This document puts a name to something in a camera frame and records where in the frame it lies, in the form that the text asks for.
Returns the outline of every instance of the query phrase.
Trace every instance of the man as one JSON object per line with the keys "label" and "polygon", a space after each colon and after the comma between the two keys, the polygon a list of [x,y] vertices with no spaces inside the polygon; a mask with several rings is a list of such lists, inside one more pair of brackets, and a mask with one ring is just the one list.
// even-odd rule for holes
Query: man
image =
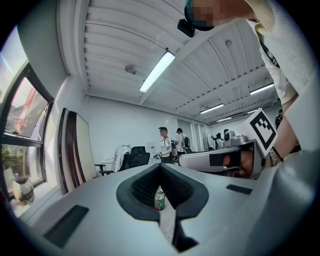
{"label": "man", "polygon": [[186,147],[185,147],[185,138],[187,137],[181,128],[178,128],[176,130],[176,138],[174,143],[176,144],[176,149],[178,150],[178,157],[186,153]]}
{"label": "man", "polygon": [[168,129],[166,127],[159,127],[160,136],[162,137],[162,141],[160,143],[161,150],[157,151],[157,155],[161,158],[161,163],[164,164],[172,164],[173,159],[171,156],[172,146],[171,139],[168,137]]}
{"label": "man", "polygon": [[275,118],[275,128],[276,129],[278,129],[281,121],[282,121],[282,109],[279,110],[279,114]]}
{"label": "man", "polygon": [[[247,19],[257,36],[265,66],[274,80],[283,113],[309,86],[317,75],[318,63],[300,28],[274,0],[188,0],[186,12],[189,20],[199,27],[212,27]],[[266,167],[283,161],[297,144],[297,138],[286,117],[278,127],[276,140]],[[240,165],[252,172],[252,152],[241,152]],[[223,159],[230,164],[230,157]]]}

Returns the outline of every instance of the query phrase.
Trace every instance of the camera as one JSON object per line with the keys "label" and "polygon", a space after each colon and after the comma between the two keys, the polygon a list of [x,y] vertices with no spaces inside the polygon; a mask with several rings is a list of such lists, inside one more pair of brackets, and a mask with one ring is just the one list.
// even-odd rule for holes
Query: camera
{"label": "camera", "polygon": [[247,136],[244,136],[244,135],[236,136],[236,134],[233,130],[228,130],[224,134],[223,147],[224,148],[231,148],[231,147],[239,146],[247,141],[248,141]]}
{"label": "camera", "polygon": [[189,23],[184,18],[179,20],[177,28],[190,38],[193,38],[195,36],[196,29],[194,28],[192,23]]}

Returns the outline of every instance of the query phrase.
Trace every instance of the ceiling light fixture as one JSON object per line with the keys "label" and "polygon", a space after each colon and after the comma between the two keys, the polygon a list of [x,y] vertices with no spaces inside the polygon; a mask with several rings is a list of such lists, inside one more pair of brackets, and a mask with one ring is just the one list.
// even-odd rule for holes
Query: ceiling light fixture
{"label": "ceiling light fixture", "polygon": [[269,85],[267,85],[267,86],[261,87],[261,88],[259,88],[259,89],[257,89],[257,90],[250,91],[250,95],[260,93],[260,92],[262,92],[262,91],[264,91],[264,90],[267,90],[267,89],[269,89],[269,88],[272,88],[272,87],[274,87],[274,86],[275,86],[275,84],[272,83],[272,84],[269,84]]}
{"label": "ceiling light fixture", "polygon": [[223,121],[226,121],[226,120],[230,120],[232,117],[227,117],[225,119],[221,119],[221,120],[218,120],[217,122],[223,122]]}
{"label": "ceiling light fixture", "polygon": [[204,110],[204,111],[201,111],[200,114],[207,113],[207,112],[209,112],[209,111],[211,111],[211,110],[216,110],[216,109],[221,108],[221,107],[223,107],[223,106],[224,106],[223,104],[220,104],[220,105],[218,105],[218,106],[214,106],[214,107],[208,108],[208,109],[206,109],[206,110]]}
{"label": "ceiling light fixture", "polygon": [[251,114],[251,113],[253,113],[253,112],[256,112],[257,110],[258,110],[258,109],[249,111],[247,114]]}
{"label": "ceiling light fixture", "polygon": [[170,51],[166,51],[157,65],[155,65],[154,69],[148,75],[143,85],[140,87],[140,92],[146,93],[175,58],[176,56],[174,56]]}

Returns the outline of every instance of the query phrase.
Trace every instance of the black panel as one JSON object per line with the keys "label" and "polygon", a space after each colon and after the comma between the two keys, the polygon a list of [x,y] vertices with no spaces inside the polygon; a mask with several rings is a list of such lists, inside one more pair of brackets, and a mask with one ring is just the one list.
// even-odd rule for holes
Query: black panel
{"label": "black panel", "polygon": [[226,188],[228,190],[232,190],[232,191],[239,192],[239,193],[246,194],[246,195],[250,195],[252,192],[251,188],[247,188],[244,186],[237,186],[237,185],[233,185],[233,184],[228,185]]}
{"label": "black panel", "polygon": [[209,192],[202,183],[162,164],[161,188],[179,220],[194,218],[205,207]]}
{"label": "black panel", "polygon": [[161,179],[160,171],[160,165],[154,164],[118,186],[116,199],[119,205],[135,219],[160,222],[160,214],[154,208],[155,194]]}
{"label": "black panel", "polygon": [[44,237],[63,248],[88,211],[86,207],[75,205],[44,234]]}
{"label": "black panel", "polygon": [[178,220],[196,217],[209,198],[208,190],[202,183],[166,164],[155,164],[123,181],[116,190],[116,198],[132,217],[159,222],[159,213],[154,209],[159,186],[176,210]]}
{"label": "black panel", "polygon": [[224,165],[223,154],[210,154],[209,160],[210,160],[210,166],[223,166]]}

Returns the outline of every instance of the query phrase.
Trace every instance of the black strap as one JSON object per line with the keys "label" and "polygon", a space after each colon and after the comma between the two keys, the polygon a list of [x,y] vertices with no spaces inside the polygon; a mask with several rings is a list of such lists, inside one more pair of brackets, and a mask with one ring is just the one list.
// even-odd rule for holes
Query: black strap
{"label": "black strap", "polygon": [[278,68],[280,68],[276,58],[273,56],[273,54],[271,53],[271,51],[269,51],[269,49],[266,47],[266,45],[264,44],[264,42],[262,42],[262,40],[260,40],[259,38],[259,43],[261,45],[262,50],[264,51],[265,55],[269,58],[269,60]]}

